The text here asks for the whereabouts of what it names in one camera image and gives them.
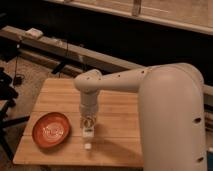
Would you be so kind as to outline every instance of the floor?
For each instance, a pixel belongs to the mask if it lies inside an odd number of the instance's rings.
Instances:
[[[0,61],[0,67],[5,68],[5,72],[8,73],[11,77],[14,76],[15,73],[15,63],[16,60],[13,59],[8,63]],[[18,58],[17,65],[17,74],[24,75],[24,81],[21,86],[15,87],[16,91],[19,93],[19,97],[16,100],[17,105],[8,111],[9,118],[17,118],[21,116],[29,115],[33,104],[36,101],[37,95],[42,87],[42,84],[46,78],[49,77],[63,77],[70,78],[64,74],[52,75],[51,70],[40,65],[31,63],[22,58]],[[10,144],[13,151],[15,151],[22,133],[24,131],[25,124],[20,124],[14,127],[7,128],[7,136],[6,139]],[[112,168],[98,168],[98,167],[50,167],[53,171],[107,171]],[[48,170],[48,168],[41,166],[23,166],[23,165],[13,165],[6,157],[3,149],[0,146],[0,171],[43,171]],[[138,171],[139,169],[127,169],[127,168],[113,168],[115,171],[126,171],[126,170],[134,170]]]

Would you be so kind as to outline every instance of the wire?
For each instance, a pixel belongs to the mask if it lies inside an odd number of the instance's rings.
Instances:
[[[22,38],[19,39],[19,43],[17,44],[17,49],[20,48],[21,44],[22,44]],[[13,78],[13,81],[15,80],[16,77],[21,77],[22,80],[25,79],[25,76],[23,74],[17,74],[17,69],[18,69],[18,58],[19,58],[19,55],[16,56],[16,61],[15,61],[15,70],[14,70],[14,78]]]

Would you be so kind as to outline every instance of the small white object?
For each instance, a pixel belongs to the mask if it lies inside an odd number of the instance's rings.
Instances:
[[[85,150],[91,150],[92,149],[92,144],[91,143],[86,143],[84,144]]]
[[[39,39],[40,37],[43,36],[43,32],[41,30],[31,28],[25,32],[26,35],[34,38],[34,39]]]

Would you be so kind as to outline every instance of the equipment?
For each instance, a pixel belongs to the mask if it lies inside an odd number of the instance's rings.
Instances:
[[[91,149],[100,90],[138,93],[145,171],[207,171],[203,77],[192,65],[144,67],[76,77],[85,148]]]

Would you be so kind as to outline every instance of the cable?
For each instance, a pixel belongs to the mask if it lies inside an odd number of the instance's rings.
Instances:
[[[17,44],[17,49],[20,48],[22,43],[22,37],[19,38],[19,43]],[[16,56],[15,61],[15,71],[14,71],[14,78],[13,78],[13,87],[15,88],[16,85],[21,85],[23,80],[25,79],[25,76],[23,74],[17,74],[17,68],[18,68],[18,55]]]

